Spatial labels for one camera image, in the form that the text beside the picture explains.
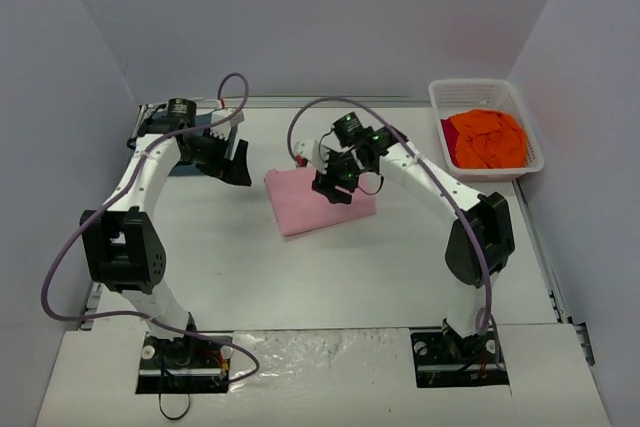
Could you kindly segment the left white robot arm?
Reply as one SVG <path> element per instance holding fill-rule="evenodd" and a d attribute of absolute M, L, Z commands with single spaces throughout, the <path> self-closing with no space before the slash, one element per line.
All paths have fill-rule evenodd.
<path fill-rule="evenodd" d="M 87 210 L 80 219 L 82 242 L 93 281 L 125 298 L 165 353 L 179 365 L 195 362 L 201 340 L 193 316 L 176 300 L 165 280 L 168 257 L 153 217 L 172 170 L 179 165 L 229 185 L 248 187 L 248 143 L 236 137 L 240 110 L 218 104 L 204 124 L 196 102 L 172 98 L 141 121 L 133 155 L 104 212 Z"/>

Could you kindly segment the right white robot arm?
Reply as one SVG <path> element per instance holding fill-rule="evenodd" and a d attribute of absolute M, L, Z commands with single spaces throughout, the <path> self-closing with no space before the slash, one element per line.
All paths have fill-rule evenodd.
<path fill-rule="evenodd" d="M 376 174 L 403 188 L 443 223 L 444 262 L 456 285 L 443 322 L 443 345 L 450 357 L 469 358 L 488 327 L 493 284 L 515 250 L 508 202 L 497 192 L 485 195 L 450 176 L 390 125 L 365 127 L 349 113 L 330 132 L 338 149 L 319 140 L 294 146 L 295 160 L 316 171 L 313 191 L 331 204 L 348 205 L 361 176 Z"/>

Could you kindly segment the pink t-shirt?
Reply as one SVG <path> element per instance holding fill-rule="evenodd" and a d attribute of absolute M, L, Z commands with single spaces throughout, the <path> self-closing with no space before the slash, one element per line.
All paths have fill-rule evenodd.
<path fill-rule="evenodd" d="M 269 170 L 264 177 L 279 231 L 293 237 L 376 214 L 373 197 L 357 191 L 350 204 L 331 204 L 312 190 L 316 170 Z"/>

